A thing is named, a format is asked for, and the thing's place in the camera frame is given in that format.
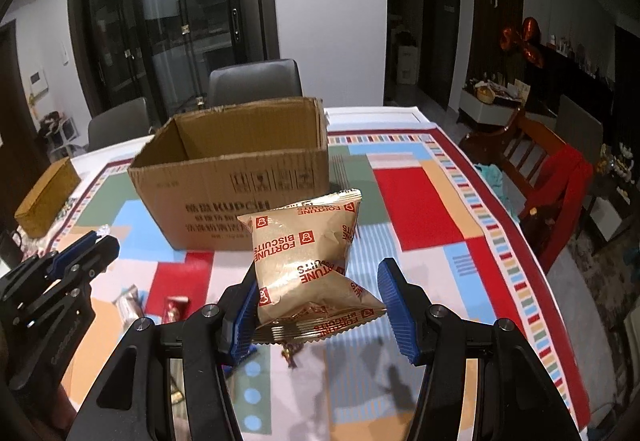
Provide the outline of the right grey dining chair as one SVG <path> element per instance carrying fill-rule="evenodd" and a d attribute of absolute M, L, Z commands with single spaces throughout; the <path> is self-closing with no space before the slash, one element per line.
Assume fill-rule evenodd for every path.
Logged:
<path fill-rule="evenodd" d="M 206 106 L 236 105 L 302 95 L 302 82 L 295 60 L 265 60 L 212 71 Z"/>

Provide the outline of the woven wicker box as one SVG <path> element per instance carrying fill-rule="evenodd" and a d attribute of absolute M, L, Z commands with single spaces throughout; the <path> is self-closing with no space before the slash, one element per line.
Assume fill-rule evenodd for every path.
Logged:
<path fill-rule="evenodd" d="M 47 235 L 79 183 L 79 175 L 70 158 L 50 164 L 14 213 L 17 224 L 30 239 L 42 239 Z"/>

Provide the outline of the gold fortune biscuits bag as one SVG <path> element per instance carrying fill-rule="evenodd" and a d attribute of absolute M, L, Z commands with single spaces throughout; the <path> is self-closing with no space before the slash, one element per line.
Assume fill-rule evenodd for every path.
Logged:
<path fill-rule="evenodd" d="M 350 188 L 239 216 L 252 236 L 255 343 L 311 343 L 385 314 L 382 301 L 347 276 L 361 199 Z"/>

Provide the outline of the black sliding glass door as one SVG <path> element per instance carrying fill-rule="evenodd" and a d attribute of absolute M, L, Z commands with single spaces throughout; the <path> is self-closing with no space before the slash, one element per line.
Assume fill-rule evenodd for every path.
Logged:
<path fill-rule="evenodd" d="M 280 56 L 276 0 L 67 0 L 91 116 L 143 97 L 166 121 L 206 97 L 212 71 Z"/>

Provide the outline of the small red snack packet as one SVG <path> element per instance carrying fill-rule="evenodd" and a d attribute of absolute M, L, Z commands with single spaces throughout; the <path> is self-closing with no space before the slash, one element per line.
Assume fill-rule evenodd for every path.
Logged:
<path fill-rule="evenodd" d="M 190 299 L 186 296 L 167 296 L 164 303 L 163 324 L 177 323 L 188 316 Z"/>

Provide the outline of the red wooden chair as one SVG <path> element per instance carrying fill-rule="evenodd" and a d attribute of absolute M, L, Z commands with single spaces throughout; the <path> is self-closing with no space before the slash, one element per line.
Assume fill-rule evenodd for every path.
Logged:
<path fill-rule="evenodd" d="M 542 271 L 549 272 L 577 230 L 593 165 L 521 108 L 502 129 L 472 131 L 459 146 L 469 160 L 498 167 L 522 193 L 520 227 Z"/>

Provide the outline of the white low side table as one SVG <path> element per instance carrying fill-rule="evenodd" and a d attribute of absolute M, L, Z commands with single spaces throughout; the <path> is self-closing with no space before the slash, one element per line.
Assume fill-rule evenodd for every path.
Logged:
<path fill-rule="evenodd" d="M 512 118 L 516 107 L 486 104 L 474 94 L 462 90 L 459 100 L 459 114 L 469 119 L 475 126 L 504 127 Z"/>

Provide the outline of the gold twisted candy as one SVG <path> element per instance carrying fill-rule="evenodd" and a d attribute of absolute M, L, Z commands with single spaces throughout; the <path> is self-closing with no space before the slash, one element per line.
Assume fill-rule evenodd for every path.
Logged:
<path fill-rule="evenodd" d="M 284 357 L 289 369 L 296 369 L 295 354 L 299 351 L 299 345 L 296 343 L 283 343 L 282 357 Z"/>

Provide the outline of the left grey dining chair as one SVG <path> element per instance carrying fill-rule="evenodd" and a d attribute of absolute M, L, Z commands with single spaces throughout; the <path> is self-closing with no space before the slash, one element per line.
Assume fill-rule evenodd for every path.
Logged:
<path fill-rule="evenodd" d="M 117 105 L 92 118 L 88 126 L 88 152 L 141 138 L 152 129 L 144 97 Z"/>

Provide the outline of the silver snack bar wrapper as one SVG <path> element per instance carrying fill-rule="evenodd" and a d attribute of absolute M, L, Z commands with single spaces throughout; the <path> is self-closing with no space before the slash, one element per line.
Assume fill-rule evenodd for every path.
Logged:
<path fill-rule="evenodd" d="M 122 331 L 126 331 L 136 320 L 144 317 L 136 285 L 131 285 L 126 291 L 123 291 L 113 303 L 122 321 Z"/>

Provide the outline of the grey dining chair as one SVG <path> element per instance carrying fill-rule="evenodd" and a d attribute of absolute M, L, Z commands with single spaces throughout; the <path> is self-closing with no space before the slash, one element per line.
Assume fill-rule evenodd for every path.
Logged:
<path fill-rule="evenodd" d="M 302 95 L 302 82 L 295 60 L 265 60 L 212 71 L 206 106 L 236 105 Z"/>
<path fill-rule="evenodd" d="M 141 138 L 152 129 L 144 97 L 117 105 L 92 118 L 88 126 L 88 152 Z"/>

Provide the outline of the white shoe rack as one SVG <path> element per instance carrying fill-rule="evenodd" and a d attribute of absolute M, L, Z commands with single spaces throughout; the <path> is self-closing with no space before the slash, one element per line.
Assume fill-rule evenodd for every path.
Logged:
<path fill-rule="evenodd" d="M 74 143 L 78 138 L 78 131 L 72 118 L 55 110 L 45 115 L 39 124 L 38 136 L 43 141 L 51 162 L 84 153 L 84 149 Z"/>

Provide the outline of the brown cardboard box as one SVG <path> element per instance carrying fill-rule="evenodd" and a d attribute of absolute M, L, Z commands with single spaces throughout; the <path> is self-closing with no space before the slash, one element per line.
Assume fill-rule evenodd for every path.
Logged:
<path fill-rule="evenodd" d="M 175 250 L 244 250 L 242 214 L 328 193 L 326 115 L 301 96 L 188 112 L 155 133 L 128 174 Z"/>

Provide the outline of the dark wooden entrance door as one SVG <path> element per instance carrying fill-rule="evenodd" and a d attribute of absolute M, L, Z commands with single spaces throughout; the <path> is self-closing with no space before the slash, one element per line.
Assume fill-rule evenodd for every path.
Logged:
<path fill-rule="evenodd" d="M 0 131 L 1 231 L 11 232 L 16 209 L 50 166 L 23 89 L 14 22 L 1 27 Z"/>

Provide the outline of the white wall intercom panel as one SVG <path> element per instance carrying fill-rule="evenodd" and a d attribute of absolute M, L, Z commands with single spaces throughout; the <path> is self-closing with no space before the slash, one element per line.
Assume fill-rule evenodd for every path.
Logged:
<path fill-rule="evenodd" d="M 39 96 L 49 90 L 46 74 L 43 69 L 38 69 L 29 76 L 30 93 Z"/>

